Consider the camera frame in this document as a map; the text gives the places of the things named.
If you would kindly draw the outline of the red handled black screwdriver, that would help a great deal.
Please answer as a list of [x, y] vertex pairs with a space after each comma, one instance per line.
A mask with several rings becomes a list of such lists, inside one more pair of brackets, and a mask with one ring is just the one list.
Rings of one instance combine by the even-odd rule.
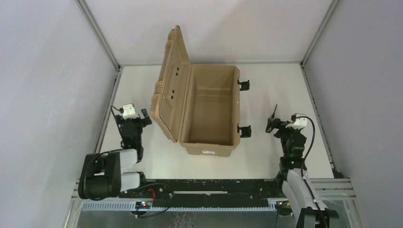
[[272, 113], [272, 116], [271, 116], [271, 120], [272, 120], [272, 121], [275, 120], [275, 113], [276, 113], [276, 110], [277, 110], [277, 106], [278, 106], [278, 105], [275, 106], [275, 109], [274, 109], [274, 111], [273, 111], [273, 113]]

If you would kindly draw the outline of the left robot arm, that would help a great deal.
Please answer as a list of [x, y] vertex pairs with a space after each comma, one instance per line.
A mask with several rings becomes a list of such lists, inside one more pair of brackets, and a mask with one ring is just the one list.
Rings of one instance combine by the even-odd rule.
[[85, 156], [77, 190], [81, 199], [103, 200], [140, 187], [143, 173], [125, 173], [122, 168], [142, 161], [142, 133], [152, 121], [146, 109], [141, 112], [143, 117], [121, 108], [120, 113], [114, 115], [121, 147]]

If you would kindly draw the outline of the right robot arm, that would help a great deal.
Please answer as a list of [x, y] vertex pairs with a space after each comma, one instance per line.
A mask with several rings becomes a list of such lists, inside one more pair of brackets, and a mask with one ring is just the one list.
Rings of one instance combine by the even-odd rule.
[[297, 228], [339, 228], [340, 216], [320, 199], [310, 180], [306, 159], [314, 141], [306, 148], [306, 136], [302, 130], [313, 120], [304, 114], [293, 114], [289, 121], [274, 116], [268, 119], [265, 132], [277, 130], [274, 137], [280, 139], [282, 157], [275, 178], [280, 191], [286, 196]]

